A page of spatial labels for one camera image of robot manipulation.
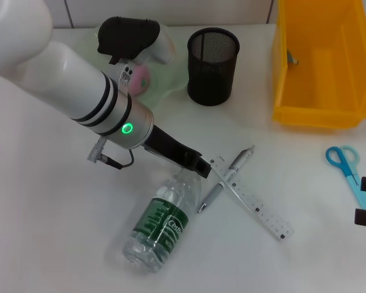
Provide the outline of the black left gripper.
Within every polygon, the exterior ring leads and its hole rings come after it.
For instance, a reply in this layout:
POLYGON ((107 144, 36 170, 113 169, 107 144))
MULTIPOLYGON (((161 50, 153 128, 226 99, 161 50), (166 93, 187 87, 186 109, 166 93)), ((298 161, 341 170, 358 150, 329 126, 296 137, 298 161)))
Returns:
POLYGON ((203 159, 201 153, 178 142, 156 125, 153 126, 143 146, 147 151, 193 171, 202 178, 208 178, 211 172, 211 165, 203 159))

